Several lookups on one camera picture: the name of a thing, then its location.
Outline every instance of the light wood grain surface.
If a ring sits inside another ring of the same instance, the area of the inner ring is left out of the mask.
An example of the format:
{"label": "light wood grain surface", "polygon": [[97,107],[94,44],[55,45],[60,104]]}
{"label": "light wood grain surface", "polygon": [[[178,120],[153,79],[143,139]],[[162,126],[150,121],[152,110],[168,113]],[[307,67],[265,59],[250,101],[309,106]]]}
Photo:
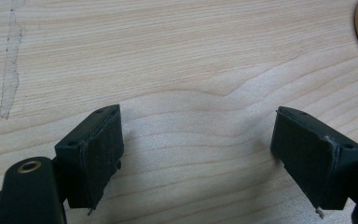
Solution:
{"label": "light wood grain surface", "polygon": [[0,188],[121,104],[123,168],[69,223],[350,223],[352,202],[320,219],[269,143],[279,105],[358,142],[356,5],[0,0]]}

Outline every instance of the wooden table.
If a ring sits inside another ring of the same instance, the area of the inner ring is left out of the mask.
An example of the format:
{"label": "wooden table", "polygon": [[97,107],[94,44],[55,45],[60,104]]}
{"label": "wooden table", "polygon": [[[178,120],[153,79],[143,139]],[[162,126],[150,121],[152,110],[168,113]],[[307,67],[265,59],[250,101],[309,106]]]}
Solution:
{"label": "wooden table", "polygon": [[357,1],[0,1],[6,169],[121,105],[123,168],[69,223],[348,223],[269,153],[279,105],[358,142]]}

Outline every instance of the scratch mark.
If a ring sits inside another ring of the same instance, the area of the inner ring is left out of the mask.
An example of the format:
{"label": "scratch mark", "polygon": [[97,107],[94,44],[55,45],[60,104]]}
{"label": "scratch mark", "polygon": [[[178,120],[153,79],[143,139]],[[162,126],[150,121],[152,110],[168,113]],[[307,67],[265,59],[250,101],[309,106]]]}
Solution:
{"label": "scratch mark", "polygon": [[16,9],[23,7],[25,0],[12,0],[10,22],[7,35],[7,57],[5,62],[4,83],[2,87],[1,118],[8,119],[10,109],[14,103],[14,96],[19,87],[19,73],[17,73],[17,57],[22,39],[22,27],[17,23]]}

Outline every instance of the wood grain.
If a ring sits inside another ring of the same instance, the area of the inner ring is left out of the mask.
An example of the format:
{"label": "wood grain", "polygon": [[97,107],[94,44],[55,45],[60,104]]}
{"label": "wood grain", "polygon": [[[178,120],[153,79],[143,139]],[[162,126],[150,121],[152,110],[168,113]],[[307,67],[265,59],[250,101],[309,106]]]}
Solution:
{"label": "wood grain", "polygon": [[352,202],[320,219],[269,142],[279,105],[358,142],[357,1],[19,2],[0,0],[0,107],[10,16],[21,27],[0,188],[121,104],[123,169],[69,223],[350,223]]}

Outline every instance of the black clamp jaw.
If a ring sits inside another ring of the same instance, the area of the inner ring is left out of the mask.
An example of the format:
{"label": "black clamp jaw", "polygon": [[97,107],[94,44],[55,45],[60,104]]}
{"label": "black clamp jaw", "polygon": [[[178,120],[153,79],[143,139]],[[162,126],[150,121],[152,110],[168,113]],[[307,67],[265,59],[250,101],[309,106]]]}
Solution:
{"label": "black clamp jaw", "polygon": [[119,105],[91,113],[56,146],[53,160],[34,157],[11,166],[0,192],[0,223],[66,223],[62,203],[95,210],[121,167]]}
{"label": "black clamp jaw", "polygon": [[342,210],[351,198],[358,223],[356,142],[305,112],[280,106],[270,149],[315,208]]}

